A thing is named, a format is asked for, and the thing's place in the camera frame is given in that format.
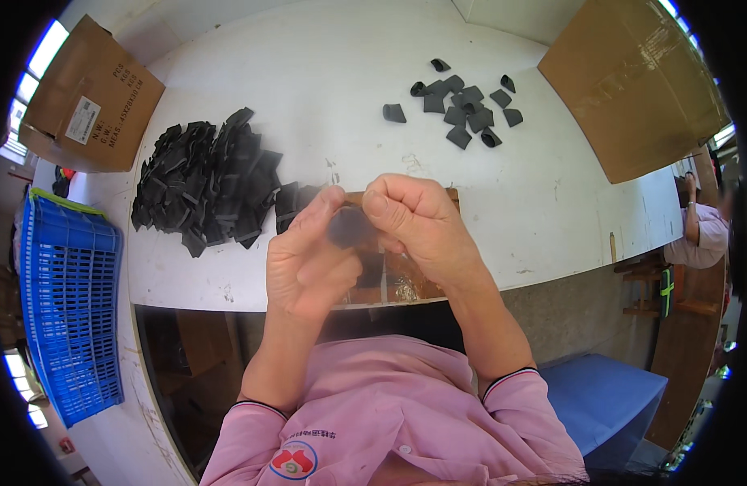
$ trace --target person in pink shirt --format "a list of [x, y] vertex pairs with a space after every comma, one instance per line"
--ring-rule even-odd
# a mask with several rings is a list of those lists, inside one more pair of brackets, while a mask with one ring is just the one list
[[323, 189], [268, 245], [262, 344], [201, 485], [585, 480], [530, 345], [437, 182], [385, 174], [362, 207], [381, 244], [444, 290], [466, 355], [402, 335], [315, 345], [362, 272], [325, 237], [344, 197]]
[[669, 264], [710, 268], [724, 256], [729, 245], [732, 191], [724, 193], [717, 209], [698, 204], [698, 188], [692, 173], [687, 173], [686, 182], [689, 202], [681, 210], [683, 237], [665, 245], [662, 255]]

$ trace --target blue plastic crate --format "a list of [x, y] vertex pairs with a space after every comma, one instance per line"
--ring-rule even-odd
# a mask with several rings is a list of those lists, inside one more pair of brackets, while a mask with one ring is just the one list
[[20, 284], [30, 354], [66, 427], [122, 403], [117, 280], [122, 235], [103, 213], [33, 189]]

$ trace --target embroidered logo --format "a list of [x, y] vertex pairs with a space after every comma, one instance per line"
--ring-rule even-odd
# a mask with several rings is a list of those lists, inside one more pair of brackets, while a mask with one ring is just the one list
[[317, 470], [317, 453], [306, 442], [293, 440], [281, 447], [270, 467], [285, 479], [306, 479]]

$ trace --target pink shirt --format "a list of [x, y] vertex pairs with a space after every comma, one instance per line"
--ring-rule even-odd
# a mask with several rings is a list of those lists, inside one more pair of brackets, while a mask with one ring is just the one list
[[388, 452], [443, 480], [506, 484], [585, 477], [537, 371], [475, 395], [467, 357], [403, 336], [318, 345], [289, 420], [234, 405], [201, 485], [368, 484]]
[[[692, 268], [710, 268], [726, 253], [729, 241], [729, 223], [721, 217], [718, 209], [706, 205], [694, 205], [700, 227], [699, 245], [686, 237], [668, 243], [663, 248], [665, 261]], [[681, 210], [683, 225], [687, 225], [687, 210]]]

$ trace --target hand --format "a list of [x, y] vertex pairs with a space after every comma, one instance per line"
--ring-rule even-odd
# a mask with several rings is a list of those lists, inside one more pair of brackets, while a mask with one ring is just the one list
[[271, 239], [265, 272], [269, 313], [321, 326], [330, 307], [357, 282], [362, 265], [354, 250], [325, 238], [344, 196], [339, 186], [322, 189], [287, 231]]
[[407, 251], [439, 286], [461, 288], [488, 274], [460, 213], [435, 180], [383, 174], [368, 185], [362, 210], [381, 230], [385, 248]]
[[694, 179], [694, 174], [692, 174], [691, 172], [687, 172], [686, 175], [684, 175], [683, 179], [687, 184], [689, 196], [696, 196], [698, 193], [698, 181]]

